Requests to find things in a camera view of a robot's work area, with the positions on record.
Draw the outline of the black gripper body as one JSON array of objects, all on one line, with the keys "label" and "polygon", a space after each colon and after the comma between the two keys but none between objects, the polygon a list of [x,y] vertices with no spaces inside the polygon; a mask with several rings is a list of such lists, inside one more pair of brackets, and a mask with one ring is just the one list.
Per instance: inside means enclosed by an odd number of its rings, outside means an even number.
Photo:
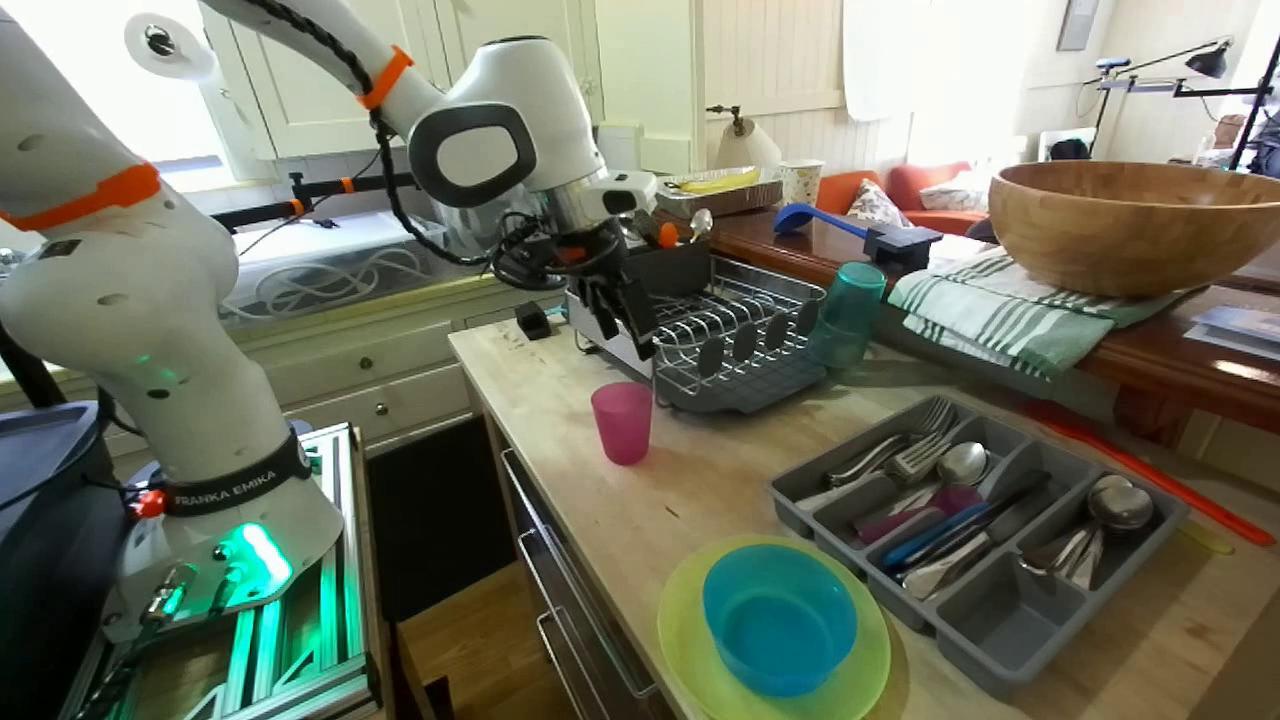
[{"label": "black gripper body", "polygon": [[694,300],[707,279],[713,254],[694,239],[694,227],[660,220],[640,244],[614,231],[614,249],[567,279],[567,295],[605,334],[650,339],[660,323],[658,303]]}]

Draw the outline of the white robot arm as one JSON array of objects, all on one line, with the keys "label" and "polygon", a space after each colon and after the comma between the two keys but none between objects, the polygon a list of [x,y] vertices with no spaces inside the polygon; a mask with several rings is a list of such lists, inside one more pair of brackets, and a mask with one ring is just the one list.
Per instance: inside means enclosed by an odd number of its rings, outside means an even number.
[{"label": "white robot arm", "polygon": [[[437,89],[343,0],[205,5],[343,85],[382,158],[416,191],[458,213],[498,202],[479,268],[512,288],[565,282],[633,339],[658,332],[626,220],[660,182],[605,165],[556,40],[488,40]],[[340,538],[340,513],[270,371],[219,318],[239,279],[237,239],[13,15],[0,21],[0,220],[34,244],[5,273],[5,329],[104,388],[157,461],[104,633],[139,638],[285,595]]]}]

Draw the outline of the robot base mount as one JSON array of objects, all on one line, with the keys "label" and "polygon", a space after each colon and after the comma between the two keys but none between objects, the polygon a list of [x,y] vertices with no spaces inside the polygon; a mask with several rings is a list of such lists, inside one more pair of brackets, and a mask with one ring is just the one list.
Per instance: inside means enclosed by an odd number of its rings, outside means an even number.
[{"label": "robot base mount", "polygon": [[300,425],[272,456],[198,485],[149,461],[129,499],[131,526],[102,618],[114,645],[270,605],[343,530]]}]

